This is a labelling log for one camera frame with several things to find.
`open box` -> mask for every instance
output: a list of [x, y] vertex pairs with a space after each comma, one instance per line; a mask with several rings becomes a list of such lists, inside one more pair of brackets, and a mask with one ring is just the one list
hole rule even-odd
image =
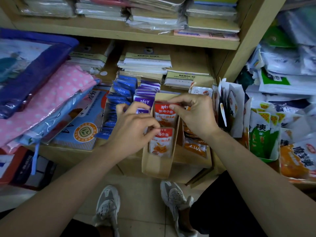
[[[167, 101], [171, 98], [177, 96], [176, 94], [167, 94], [167, 93], [157, 93], [155, 96], [155, 101]], [[151, 109], [150, 114], [153, 116], [154, 107]], [[146, 175], [156, 177], [156, 178], [168, 178], [172, 166], [175, 145], [177, 142], [178, 129], [179, 129], [180, 117], [177, 117], [176, 128], [173, 134], [173, 143], [172, 143], [172, 155], [170, 158], [160, 157], [149, 153], [149, 144], [143, 148], [143, 157], [142, 157], [142, 172]]]

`shoe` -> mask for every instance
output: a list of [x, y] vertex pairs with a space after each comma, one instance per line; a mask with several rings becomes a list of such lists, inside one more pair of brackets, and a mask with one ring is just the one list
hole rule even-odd
[[94, 226], [110, 226], [114, 230], [114, 237], [119, 237], [117, 222], [120, 205], [118, 190], [111, 185], [105, 187], [97, 203], [96, 215], [93, 217]]
[[193, 204], [193, 197], [189, 196], [186, 200], [180, 187], [176, 183], [170, 181], [162, 181], [160, 183], [160, 191], [164, 203], [169, 207], [172, 213], [178, 236], [197, 237], [197, 231], [186, 232], [179, 228], [179, 210], [182, 211], [191, 207]]

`person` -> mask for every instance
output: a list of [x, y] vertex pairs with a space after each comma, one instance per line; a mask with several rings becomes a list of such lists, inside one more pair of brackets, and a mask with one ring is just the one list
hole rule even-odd
[[[227, 168], [200, 198], [185, 198], [176, 183], [162, 181], [161, 195], [170, 208], [179, 237], [315, 236], [316, 203], [222, 131], [208, 96], [183, 94], [169, 100], [193, 133], [206, 141]], [[113, 186], [103, 190], [93, 218], [95, 226], [71, 220], [104, 175], [159, 133], [149, 114], [136, 115], [133, 102], [117, 105], [118, 120], [106, 144], [0, 220], [1, 236], [118, 237], [120, 197]], [[154, 127], [143, 134], [146, 127]]]

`pink notebook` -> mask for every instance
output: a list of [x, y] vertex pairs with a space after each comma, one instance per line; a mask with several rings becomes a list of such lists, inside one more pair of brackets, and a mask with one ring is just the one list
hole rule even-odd
[[239, 41], [237, 34], [227, 34], [227, 33], [211, 33], [202, 31], [186, 31], [186, 30], [174, 30], [173, 34], [175, 36], [182, 37], [197, 37], [215, 40], [227, 40], [227, 41]]

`red oval logo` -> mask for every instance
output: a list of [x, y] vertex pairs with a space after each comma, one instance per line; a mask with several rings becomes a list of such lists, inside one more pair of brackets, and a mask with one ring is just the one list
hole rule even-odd
[[308, 151], [312, 154], [315, 154], [316, 153], [316, 150], [315, 148], [311, 145], [311, 144], [306, 144], [306, 147], [308, 149]]

